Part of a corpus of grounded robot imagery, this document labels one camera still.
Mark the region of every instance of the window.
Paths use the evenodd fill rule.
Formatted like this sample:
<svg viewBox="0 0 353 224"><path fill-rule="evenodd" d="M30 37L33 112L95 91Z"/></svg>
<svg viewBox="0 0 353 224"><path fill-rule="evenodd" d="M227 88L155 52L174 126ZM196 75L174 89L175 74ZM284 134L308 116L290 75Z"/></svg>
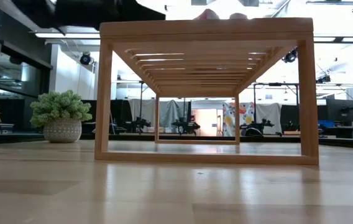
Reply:
<svg viewBox="0 0 353 224"><path fill-rule="evenodd" d="M36 98L0 90L0 118L4 124L13 124L14 132L34 131L30 123Z"/></svg>
<svg viewBox="0 0 353 224"><path fill-rule="evenodd" d="M0 88L38 96L42 72L18 58L0 54Z"/></svg>

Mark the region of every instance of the monitor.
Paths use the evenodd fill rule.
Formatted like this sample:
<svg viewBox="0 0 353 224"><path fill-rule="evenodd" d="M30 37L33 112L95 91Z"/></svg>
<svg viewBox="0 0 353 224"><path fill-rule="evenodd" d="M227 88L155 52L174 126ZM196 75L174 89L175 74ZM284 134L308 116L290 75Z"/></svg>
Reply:
<svg viewBox="0 0 353 224"><path fill-rule="evenodd" d="M326 99L329 121L353 122L353 100Z"/></svg>

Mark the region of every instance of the ceiling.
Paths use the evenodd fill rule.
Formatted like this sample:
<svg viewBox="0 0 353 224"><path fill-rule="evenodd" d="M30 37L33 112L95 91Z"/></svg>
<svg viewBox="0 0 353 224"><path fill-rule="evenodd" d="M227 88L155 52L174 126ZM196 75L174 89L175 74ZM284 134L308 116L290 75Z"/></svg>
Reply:
<svg viewBox="0 0 353 224"><path fill-rule="evenodd" d="M260 7L244 7L237 0L217 0L207 6L192 6L191 0L137 0L138 3L163 12L167 19L192 19L206 8L214 10L221 19L227 19L230 14L241 12L248 17L270 17L283 6L286 0L263 0L272 4L261 4ZM283 9L284 17L312 17L316 35L353 35L353 6L308 5L307 0L292 0ZM41 29L23 15L13 5L11 0L0 1L0 9L17 19L32 32L57 32L55 29ZM97 33L95 29L84 27L64 27L66 33ZM62 50L69 55L80 55L82 52L92 52L98 60L99 40L65 40L59 42ZM327 73L334 83L353 83L353 45L347 44L316 44L316 76ZM116 55L113 57L122 79L136 80L135 73ZM298 64L279 61L268 70L258 82L297 82Z"/></svg>

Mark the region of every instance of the black curtain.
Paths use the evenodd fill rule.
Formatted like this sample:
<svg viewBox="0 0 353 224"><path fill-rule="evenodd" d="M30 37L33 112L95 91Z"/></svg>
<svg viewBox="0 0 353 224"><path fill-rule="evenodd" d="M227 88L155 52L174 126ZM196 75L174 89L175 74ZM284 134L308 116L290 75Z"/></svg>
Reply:
<svg viewBox="0 0 353 224"><path fill-rule="evenodd" d="M89 113L92 114L92 119L86 122L96 121L96 100L83 100L83 103L90 103L91 108ZM110 111L112 113L112 119L116 123L120 121L132 121L131 107L129 106L128 100L111 100Z"/></svg>

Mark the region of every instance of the wooden frame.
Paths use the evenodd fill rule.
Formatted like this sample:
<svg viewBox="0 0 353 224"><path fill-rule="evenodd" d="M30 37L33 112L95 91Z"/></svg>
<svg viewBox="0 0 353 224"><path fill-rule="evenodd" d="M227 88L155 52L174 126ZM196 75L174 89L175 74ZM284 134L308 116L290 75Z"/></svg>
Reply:
<svg viewBox="0 0 353 224"><path fill-rule="evenodd" d="M314 76L313 21L310 18L234 19L208 21L145 21L101 24L95 158L133 161L207 161L272 164L318 164L316 80ZM289 51L298 46L300 72L301 156L242 156L131 154L108 151L112 51L157 94L155 142L159 139L160 97L231 97L239 93ZM209 142L178 141L199 144ZM240 138L212 144L239 144Z"/></svg>

